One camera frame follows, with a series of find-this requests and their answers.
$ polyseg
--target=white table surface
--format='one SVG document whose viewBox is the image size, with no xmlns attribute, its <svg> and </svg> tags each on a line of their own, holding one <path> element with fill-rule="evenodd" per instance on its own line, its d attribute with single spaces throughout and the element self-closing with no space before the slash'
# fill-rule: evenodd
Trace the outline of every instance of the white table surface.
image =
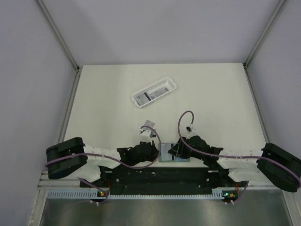
<svg viewBox="0 0 301 226">
<path fill-rule="evenodd" d="M 133 93 L 164 77 L 176 83 L 174 92 L 143 109 L 134 105 Z M 186 110 L 194 112 L 194 126 L 209 145 L 233 150 L 265 145 L 241 63 L 86 65 L 65 140 L 82 137 L 86 144 L 108 149 L 135 146 L 139 128 L 150 120 L 163 143 L 174 143 L 179 139 L 179 117 Z M 189 114 L 182 120 L 183 136 L 190 121 Z M 198 166 L 200 161 L 191 159 L 189 164 Z"/>
</svg>

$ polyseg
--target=white plastic basket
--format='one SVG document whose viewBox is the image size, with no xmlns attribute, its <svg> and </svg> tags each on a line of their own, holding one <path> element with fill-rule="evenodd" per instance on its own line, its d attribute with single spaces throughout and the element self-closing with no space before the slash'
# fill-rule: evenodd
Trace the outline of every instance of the white plastic basket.
<svg viewBox="0 0 301 226">
<path fill-rule="evenodd" d="M 177 88 L 170 78 L 163 78 L 132 95 L 132 100 L 140 108 L 155 102 Z"/>
</svg>

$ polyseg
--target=metal frame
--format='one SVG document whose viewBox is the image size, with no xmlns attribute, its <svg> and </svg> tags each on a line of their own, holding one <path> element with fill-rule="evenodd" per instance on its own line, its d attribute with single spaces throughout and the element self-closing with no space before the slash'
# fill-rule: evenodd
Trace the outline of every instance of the metal frame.
<svg viewBox="0 0 301 226">
<path fill-rule="evenodd" d="M 72 53 L 70 52 L 65 40 L 63 39 L 60 31 L 58 30 L 56 24 L 54 23 L 45 3 L 43 0 L 35 0 L 41 13 L 43 14 L 46 22 L 49 25 L 50 30 L 52 31 L 53 35 L 55 36 L 58 44 L 61 46 L 62 51 L 64 52 L 64 54 L 66 55 L 66 57 L 68 58 L 68 60 L 70 61 L 71 65 L 73 66 L 73 68 L 78 71 L 79 70 L 79 66 L 76 63 Z"/>
<path fill-rule="evenodd" d="M 245 68 L 247 68 L 250 64 L 250 62 L 253 60 L 253 58 L 255 57 L 256 53 L 258 52 L 258 50 L 260 49 L 261 45 L 263 44 L 263 42 L 265 41 L 266 37 L 268 36 L 271 28 L 273 27 L 273 25 L 275 24 L 277 18 L 279 17 L 279 15 L 281 14 L 282 10 L 285 7 L 287 0 L 280 0 L 274 10 L 274 12 L 272 13 L 268 23 L 265 25 L 261 35 L 259 36 L 255 46 L 253 47 L 253 49 L 251 50 L 246 62 L 244 63 Z"/>
<path fill-rule="evenodd" d="M 72 109 L 72 105 L 73 105 L 73 101 L 75 98 L 75 94 L 76 94 L 76 90 L 77 90 L 77 86 L 79 84 L 79 78 L 80 78 L 80 73 L 81 73 L 81 69 L 78 66 L 78 64 L 76 63 L 72 53 L 70 52 L 66 42 L 64 41 L 61 33 L 59 32 L 56 24 L 54 23 L 49 11 L 47 10 L 47 7 L 44 3 L 43 0 L 35 0 L 37 2 L 37 5 L 39 7 L 39 9 L 41 10 L 44 18 L 46 19 L 51 31 L 53 32 L 58 44 L 61 46 L 62 51 L 64 52 L 64 54 L 67 56 L 68 60 L 70 61 L 71 65 L 73 66 L 73 68 L 76 70 L 76 76 L 74 78 L 74 82 L 73 82 L 73 86 L 72 86 L 72 90 L 70 92 L 70 96 L 69 96 L 69 100 L 68 103 L 66 105 L 65 108 L 65 114 L 64 114 L 64 118 L 60 127 L 60 132 L 59 135 L 57 137 L 57 142 L 62 142 L 66 133 L 66 129 L 68 126 L 68 121 L 69 121 L 69 117 L 71 114 L 71 109 Z M 246 78 L 247 81 L 249 83 L 249 87 L 250 87 L 250 91 L 253 97 L 253 101 L 256 107 L 256 111 L 258 114 L 258 118 L 261 124 L 261 128 L 263 131 L 263 135 L 264 138 L 266 140 L 266 142 L 271 142 L 270 137 L 269 137 L 269 132 L 266 126 L 266 122 L 264 119 L 264 116 L 262 114 L 262 110 L 260 107 L 260 103 L 259 103 L 259 99 L 257 97 L 256 91 L 254 89 L 254 85 L 252 82 L 252 78 L 250 77 L 249 73 L 248 73 L 248 66 L 250 65 L 251 61 L 254 59 L 256 53 L 258 52 L 258 50 L 260 49 L 260 47 L 262 46 L 263 42 L 266 40 L 266 37 L 268 36 L 272 26 L 274 25 L 274 23 L 276 22 L 277 18 L 279 17 L 279 15 L 281 14 L 285 4 L 286 4 L 287 0 L 280 0 L 278 2 L 277 7 L 275 8 L 273 14 L 271 15 L 268 23 L 266 24 L 265 28 L 263 29 L 261 35 L 259 36 L 254 48 L 252 49 L 252 51 L 250 52 L 246 62 L 244 63 L 244 68 L 245 68 L 245 72 L 246 72 Z M 32 211 L 31 214 L 29 216 L 29 222 L 28 225 L 30 226 L 39 226 L 40 225 L 40 221 L 41 221 L 41 217 L 42 217 L 42 213 L 44 210 L 44 206 L 46 203 L 46 199 L 48 196 L 48 192 L 49 189 L 61 189 L 61 190 L 77 190 L 79 188 L 79 182 L 75 181 L 75 180 L 58 180 L 58 181 L 48 181 L 47 180 L 47 176 L 46 176 L 47 172 L 44 171 L 41 175 L 40 178 L 40 183 L 38 186 L 38 190 L 36 192 L 36 196 L 35 196 L 35 200 L 34 200 L 34 204 L 32 207 Z M 251 185 L 248 189 L 275 189 L 275 187 L 270 187 L 270 186 L 261 186 L 261 185 Z M 299 225 L 299 222 L 301 222 L 301 196 L 298 196 L 297 194 L 292 194 L 292 193 L 288 193 L 288 192 L 283 192 L 284 194 L 284 198 L 293 222 L 293 225 Z"/>
</svg>

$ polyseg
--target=gray metal floor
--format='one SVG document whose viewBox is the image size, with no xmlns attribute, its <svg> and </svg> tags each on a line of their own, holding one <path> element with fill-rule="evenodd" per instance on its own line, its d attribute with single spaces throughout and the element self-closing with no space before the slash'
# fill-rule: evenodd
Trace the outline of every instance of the gray metal floor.
<svg viewBox="0 0 301 226">
<path fill-rule="evenodd" d="M 234 206 L 214 200 L 112 200 L 99 207 L 89 202 L 73 206 L 77 202 L 47 200 L 41 226 L 292 225 L 278 190 L 247 191 Z"/>
</svg>

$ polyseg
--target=white wall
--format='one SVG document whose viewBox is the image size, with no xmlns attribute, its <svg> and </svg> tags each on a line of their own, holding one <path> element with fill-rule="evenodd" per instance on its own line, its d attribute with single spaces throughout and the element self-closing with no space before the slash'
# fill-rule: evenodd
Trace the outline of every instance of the white wall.
<svg viewBox="0 0 301 226">
<path fill-rule="evenodd" d="M 244 62 L 278 0 L 44 0 L 79 65 Z"/>
<path fill-rule="evenodd" d="M 271 140 L 301 158 L 301 1 L 289 0 L 250 65 Z"/>
<path fill-rule="evenodd" d="M 27 223 L 74 78 L 33 0 L 0 6 L 0 221 Z"/>
</svg>

